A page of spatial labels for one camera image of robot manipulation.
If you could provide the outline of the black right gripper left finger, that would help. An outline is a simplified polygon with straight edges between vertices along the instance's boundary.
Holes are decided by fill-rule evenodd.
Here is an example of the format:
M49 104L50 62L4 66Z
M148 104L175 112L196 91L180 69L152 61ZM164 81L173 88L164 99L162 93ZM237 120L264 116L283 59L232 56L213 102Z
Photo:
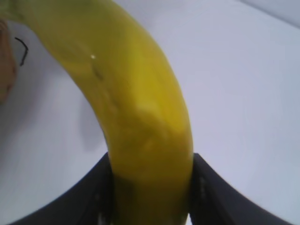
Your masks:
M104 154L73 187L14 225L110 225L113 214L113 178Z

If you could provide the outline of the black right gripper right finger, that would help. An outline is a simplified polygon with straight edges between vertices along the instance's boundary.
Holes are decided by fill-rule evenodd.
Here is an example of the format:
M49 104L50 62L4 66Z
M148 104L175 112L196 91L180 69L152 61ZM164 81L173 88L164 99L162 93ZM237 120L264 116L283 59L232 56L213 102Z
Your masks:
M189 216L193 225L289 225L227 183L198 153L193 155Z

